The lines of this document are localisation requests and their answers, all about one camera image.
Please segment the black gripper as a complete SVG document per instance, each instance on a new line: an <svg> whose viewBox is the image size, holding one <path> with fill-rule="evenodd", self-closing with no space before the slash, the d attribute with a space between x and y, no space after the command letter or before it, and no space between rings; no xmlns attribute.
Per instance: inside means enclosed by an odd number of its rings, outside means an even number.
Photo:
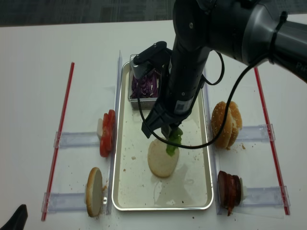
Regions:
<svg viewBox="0 0 307 230"><path fill-rule="evenodd" d="M204 86L202 74L208 58L208 48L192 52L174 48L168 64L163 69L158 98L142 123L142 132L149 138L161 128L169 140L172 129L179 126L192 112L192 108Z"/></svg>

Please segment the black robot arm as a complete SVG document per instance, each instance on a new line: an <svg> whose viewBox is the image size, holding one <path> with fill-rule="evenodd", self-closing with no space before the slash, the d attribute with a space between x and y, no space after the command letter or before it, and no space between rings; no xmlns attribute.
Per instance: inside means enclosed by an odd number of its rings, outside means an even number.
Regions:
<svg viewBox="0 0 307 230"><path fill-rule="evenodd" d="M172 49L158 42L134 58L162 73L158 98L142 123L146 137L158 128L168 136L190 115L211 51L249 68L268 60L307 79L307 27L288 21L272 0L177 0L173 25Z"/></svg>

